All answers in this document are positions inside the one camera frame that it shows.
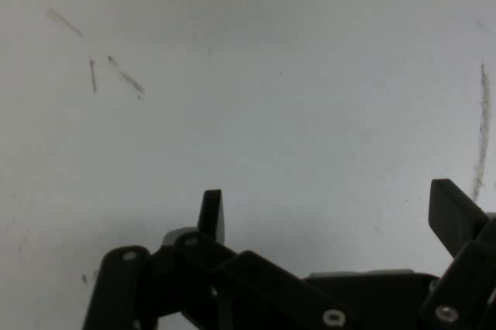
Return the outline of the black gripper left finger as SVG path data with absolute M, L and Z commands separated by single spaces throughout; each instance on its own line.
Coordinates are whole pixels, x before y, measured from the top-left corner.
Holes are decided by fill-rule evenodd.
M 154 253 L 124 246 L 102 260 L 86 329 L 155 329 L 180 313 L 200 329 L 354 329 L 355 313 L 250 251 L 224 243 L 222 193 L 206 191 L 198 224 Z

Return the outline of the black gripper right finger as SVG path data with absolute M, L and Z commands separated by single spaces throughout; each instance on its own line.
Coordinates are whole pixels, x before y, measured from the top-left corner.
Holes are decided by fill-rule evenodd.
M 435 179 L 429 226 L 453 261 L 421 306 L 427 329 L 495 328 L 495 214 L 450 179 Z

